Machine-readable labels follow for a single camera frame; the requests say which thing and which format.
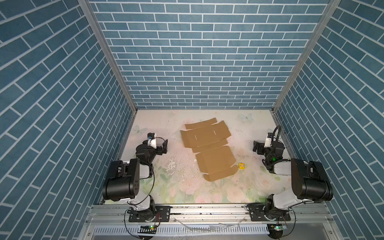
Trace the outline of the brown cardboard paper box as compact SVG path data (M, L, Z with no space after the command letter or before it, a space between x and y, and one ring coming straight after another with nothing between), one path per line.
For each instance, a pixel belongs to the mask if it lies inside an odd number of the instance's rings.
M230 130L224 121L216 118L193 124L186 124L181 130L185 148L196 154L196 160L203 178L214 182L235 175L238 165L228 146Z

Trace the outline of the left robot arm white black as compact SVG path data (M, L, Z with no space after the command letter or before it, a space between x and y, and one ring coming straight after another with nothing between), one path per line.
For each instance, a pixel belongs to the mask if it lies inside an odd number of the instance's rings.
M154 158L168 152L168 140L163 140L162 145L158 146L157 139L148 138L137 146L136 157L128 162L111 162L107 172L102 189L103 198L127 203L130 223L169 221L171 207L155 206L151 194L144 193L140 188L140 180L155 180Z

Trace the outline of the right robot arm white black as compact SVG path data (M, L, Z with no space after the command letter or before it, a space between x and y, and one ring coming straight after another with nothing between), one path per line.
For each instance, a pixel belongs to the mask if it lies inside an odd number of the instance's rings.
M280 141L254 141L253 152L262 155L263 164L270 174L290 177L288 188L279 194L269 195L264 204L248 204L251 221L278 221L291 219L289 211L306 203L330 201L333 188L320 162L283 158L285 146Z

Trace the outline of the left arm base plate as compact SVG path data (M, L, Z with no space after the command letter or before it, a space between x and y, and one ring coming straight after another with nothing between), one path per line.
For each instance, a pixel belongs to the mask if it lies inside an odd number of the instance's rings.
M166 223L170 220L171 206L156 205L152 206L147 210L133 211L129 213L130 223L144 223L151 222L157 217L157 222Z

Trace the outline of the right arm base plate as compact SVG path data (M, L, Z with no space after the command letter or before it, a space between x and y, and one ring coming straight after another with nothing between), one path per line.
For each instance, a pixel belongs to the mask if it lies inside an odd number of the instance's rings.
M252 222L277 222L277 221L291 221L291 216L289 211L279 210L279 209L270 209L264 204L247 204L245 209L249 212Z

